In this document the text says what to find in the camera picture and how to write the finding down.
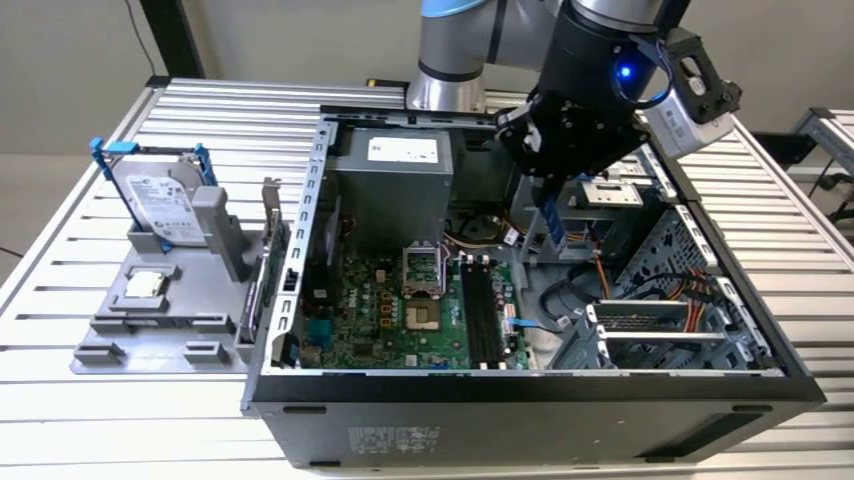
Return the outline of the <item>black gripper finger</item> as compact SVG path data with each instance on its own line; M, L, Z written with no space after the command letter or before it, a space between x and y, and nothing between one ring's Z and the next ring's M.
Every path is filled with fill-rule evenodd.
M635 119L566 120L559 129L563 161L557 193L579 175L598 175L647 140L650 133Z
M533 178L533 197L554 197L554 112L546 107L507 107L495 113L497 139Z

